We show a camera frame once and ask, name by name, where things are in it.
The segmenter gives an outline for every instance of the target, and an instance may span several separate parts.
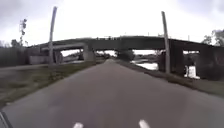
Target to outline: sky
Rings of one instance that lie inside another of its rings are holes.
[[[200,42],[223,29],[222,0],[0,0],[0,40],[19,40],[27,19],[29,45],[49,40],[53,6],[58,7],[53,40],[163,34],[165,11],[171,38]]]

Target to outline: grass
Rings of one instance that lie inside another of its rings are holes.
[[[224,98],[224,82],[223,81],[208,81],[208,80],[200,80],[200,79],[193,79],[193,78],[185,78],[185,77],[180,77],[173,74],[167,75],[166,73],[163,73],[163,72],[148,70],[146,68],[137,66],[132,63],[124,62],[121,60],[118,60],[117,63],[125,67],[128,67],[130,69],[143,72],[145,74],[148,74],[157,78],[162,78],[164,80],[167,80],[170,83],[179,84],[187,88],[191,88],[193,90],[201,91],[208,94],[213,94],[213,95]]]
[[[84,62],[79,64],[56,65],[36,69],[19,70],[5,77],[0,85],[0,108],[21,97],[61,80],[82,69],[100,62]]]

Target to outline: tree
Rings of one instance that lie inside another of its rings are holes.
[[[212,34],[215,37],[216,45],[224,46],[224,30],[214,30]]]
[[[0,48],[3,47],[3,41],[0,40]]]
[[[224,30],[213,30],[212,34],[204,36],[204,40],[202,41],[204,44],[209,45],[218,45],[218,46],[224,46]]]
[[[164,37],[164,34],[158,34],[158,37]]]
[[[156,56],[159,56],[161,54],[162,50],[155,50]]]
[[[202,43],[210,45],[212,43],[212,36],[205,35],[204,36],[204,40],[202,41]]]
[[[23,45],[23,36],[25,35],[25,29],[26,29],[26,22],[27,22],[27,19],[24,19],[22,21],[20,21],[20,32],[21,32],[21,36],[20,36],[20,45]]]
[[[11,45],[12,45],[12,47],[17,48],[17,47],[21,46],[22,44],[20,44],[20,43],[17,42],[15,39],[13,39],[12,42],[11,42]]]

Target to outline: road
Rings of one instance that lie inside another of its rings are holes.
[[[108,60],[5,107],[14,128],[223,128],[224,100]]]

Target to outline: overpass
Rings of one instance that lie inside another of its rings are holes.
[[[171,45],[175,45],[186,51],[200,51],[207,47],[212,49],[224,49],[206,45],[199,42],[169,39]],[[80,38],[53,41],[54,50],[81,49],[84,45],[91,45],[93,50],[162,50],[165,49],[164,38],[147,36],[125,36],[115,38]],[[48,43],[40,45],[42,50],[48,50]]]
[[[211,46],[202,43],[169,39],[171,48],[171,70],[174,73],[185,74],[183,51],[199,51],[197,57],[197,75],[201,78],[224,77],[224,47]],[[39,45],[41,51],[48,51],[48,43]],[[101,50],[164,50],[163,37],[125,36],[115,38],[80,38],[53,42],[57,55],[62,50],[83,49],[85,61],[95,60],[94,51]],[[159,69],[165,71],[165,57],[161,55]]]

